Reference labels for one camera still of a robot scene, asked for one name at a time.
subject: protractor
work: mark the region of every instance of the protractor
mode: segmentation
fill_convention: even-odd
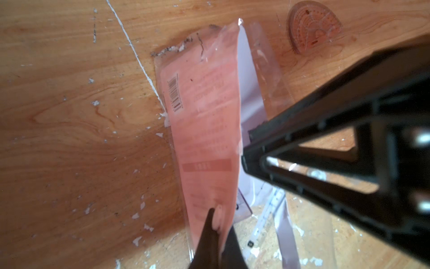
[[[289,35],[296,53],[304,53],[337,36],[342,24],[336,15],[315,1],[301,1],[289,13]]]

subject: wooden surface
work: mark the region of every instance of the wooden surface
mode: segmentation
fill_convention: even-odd
[[[294,101],[373,50],[430,31],[427,1],[327,0],[322,3],[341,21],[342,33],[296,55],[286,31],[295,3],[111,0],[153,80],[151,52],[204,25],[259,21]],[[0,28],[0,267],[186,268],[168,129],[107,2],[4,0]],[[340,136],[326,141],[332,148],[352,143]],[[301,259],[322,258],[321,268],[425,268],[287,196],[292,221],[307,233],[296,234]],[[273,231],[267,234],[276,240]],[[137,247],[132,241],[140,236]],[[276,249],[261,251],[270,262],[256,268],[280,268]]]

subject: white paint flake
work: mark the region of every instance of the white paint flake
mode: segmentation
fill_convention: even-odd
[[[260,248],[259,247],[251,248],[251,254],[253,254],[255,257],[258,257],[258,255],[260,254]]]
[[[278,249],[278,250],[273,254],[273,258],[274,258],[274,259],[282,260],[282,254],[281,254],[281,250],[280,250],[280,249]]]
[[[297,225],[293,225],[293,228],[294,229],[297,229],[297,231],[299,232],[299,234],[300,234],[300,236],[303,236],[304,235],[304,231],[302,230],[302,229],[300,229]]]
[[[146,71],[145,71],[145,68],[143,67],[142,63],[140,62],[139,56],[137,55],[137,52],[136,52],[136,50],[135,50],[135,48],[134,48],[134,46],[133,46],[132,41],[131,41],[131,40],[130,40],[130,38],[129,38],[129,35],[127,34],[126,30],[124,29],[124,25],[123,25],[123,23],[121,22],[120,18],[118,17],[118,15],[117,15],[116,11],[115,11],[115,10],[114,10],[114,8],[112,7],[112,5],[111,5],[111,3],[109,2],[109,0],[106,0],[106,2],[107,2],[107,4],[109,5],[109,7],[111,8],[112,12],[114,13],[114,15],[115,15],[116,19],[118,20],[118,23],[120,24],[121,29],[123,30],[123,33],[125,34],[125,36],[126,36],[126,38],[127,38],[128,42],[129,42],[129,45],[130,45],[130,47],[132,48],[132,50],[133,50],[133,52],[134,52],[134,55],[135,55],[135,57],[136,57],[136,59],[137,59],[137,62],[139,63],[140,68],[142,69],[143,73],[145,74],[146,79],[147,79],[147,80],[148,80],[148,82],[149,82],[149,85],[151,85],[152,91],[155,93],[155,96],[157,96],[158,101],[160,102],[160,105],[161,105],[161,107],[163,108],[163,111],[166,111],[166,108],[164,107],[163,102],[161,102],[160,96],[158,95],[158,92],[157,92],[157,90],[155,89],[155,86],[154,86],[154,83],[152,82],[152,79],[148,76],[148,74],[147,74],[147,73],[146,73]]]
[[[139,240],[141,239],[142,237],[141,236],[139,236],[139,237],[136,237],[136,239],[135,240],[133,240],[133,244],[135,244],[135,246],[139,246]]]
[[[145,226],[143,227],[145,230],[149,230],[150,232],[152,232],[154,230],[153,227],[148,226],[148,224],[145,223]]]
[[[181,52],[185,49],[185,43],[182,43],[182,45],[179,47],[178,52]]]
[[[116,259],[115,262],[117,263],[115,269],[121,269],[121,261],[119,259]]]
[[[314,263],[315,266],[322,266],[323,265],[323,260],[322,259],[317,259],[315,257],[312,257],[309,261],[311,263]]]
[[[169,115],[167,114],[167,112],[161,113],[160,114],[162,117],[164,117],[164,127],[169,127],[170,126],[170,121],[169,121]]]
[[[300,260],[300,264],[301,264],[301,265],[306,265],[306,264],[307,264],[307,261],[308,261],[308,259],[307,259],[307,258],[304,258],[304,259]]]
[[[352,224],[350,223],[351,229],[354,230],[354,232],[357,232],[357,230],[354,228],[354,226],[352,226]]]

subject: barcode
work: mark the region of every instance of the barcode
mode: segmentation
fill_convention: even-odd
[[[176,112],[182,108],[181,97],[178,91],[178,75],[167,83],[169,84],[170,102],[172,103],[173,111]]]

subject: plywood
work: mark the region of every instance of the plywood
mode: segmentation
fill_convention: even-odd
[[[111,0],[152,79],[151,52],[204,25],[259,21],[294,101],[373,50],[430,31],[426,1],[327,0],[343,31],[301,56],[286,29],[295,3]],[[186,268],[163,111],[107,2],[4,0],[0,28],[0,267]],[[312,231],[298,236],[301,258],[324,258],[322,268],[424,268],[306,201],[289,203],[293,222]]]

